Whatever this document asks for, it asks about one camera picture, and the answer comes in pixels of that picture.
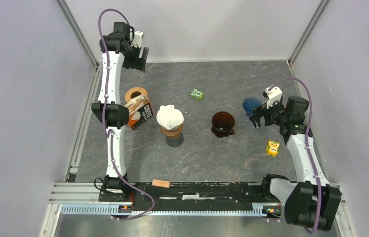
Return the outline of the blue glass dripper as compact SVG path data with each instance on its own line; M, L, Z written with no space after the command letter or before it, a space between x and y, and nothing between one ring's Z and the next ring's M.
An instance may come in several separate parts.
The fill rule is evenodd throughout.
M256 97L247 97L242 102L242 107L247 117L253 115L253 111L262 105L262 101Z

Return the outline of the brown glass dripper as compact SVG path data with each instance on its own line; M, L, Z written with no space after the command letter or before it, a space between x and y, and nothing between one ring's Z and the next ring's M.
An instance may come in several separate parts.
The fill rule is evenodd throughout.
M235 119L228 112L220 111L215 113L211 118L211 124L211 131L218 138L228 137L235 134Z

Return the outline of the coffee filter box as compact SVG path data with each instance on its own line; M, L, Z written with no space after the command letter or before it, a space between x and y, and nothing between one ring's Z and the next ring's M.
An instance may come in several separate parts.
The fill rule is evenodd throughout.
M154 115L150 99L143 94L132 98L126 103L125 107L129 110L129 120L127 125L132 130L135 130Z

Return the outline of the white paper coffee filter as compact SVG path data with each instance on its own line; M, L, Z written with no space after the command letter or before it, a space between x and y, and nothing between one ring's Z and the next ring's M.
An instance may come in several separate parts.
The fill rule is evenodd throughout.
M184 122L184 116L174 105L161 105L156 120L164 129L175 130Z

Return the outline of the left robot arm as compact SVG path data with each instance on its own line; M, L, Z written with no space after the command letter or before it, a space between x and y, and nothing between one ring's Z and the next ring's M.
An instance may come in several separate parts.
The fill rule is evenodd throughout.
M126 22L115 22L113 32L100 40L103 58L101 91L91 110L102 123L107 137L107 171L101 192L118 201L126 200L131 187L126 184L124 132L129 120L128 108L120 104L122 69L144 72L149 49L142 46L144 33Z

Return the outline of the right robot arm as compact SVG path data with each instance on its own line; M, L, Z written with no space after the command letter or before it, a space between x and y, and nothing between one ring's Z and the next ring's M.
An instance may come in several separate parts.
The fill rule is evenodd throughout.
M256 128L261 127L261 118L264 118L265 126L280 128L297 175L295 186L283 178L269 175L270 182L260 188L261 197L265 201L278 198L284 207L284 220L313 234L332 228L341 191L331 186L322 173L314 150L311 122L305 120L306 112L312 112L312 104L305 98L290 96L286 105L281 99L255 105L249 119Z

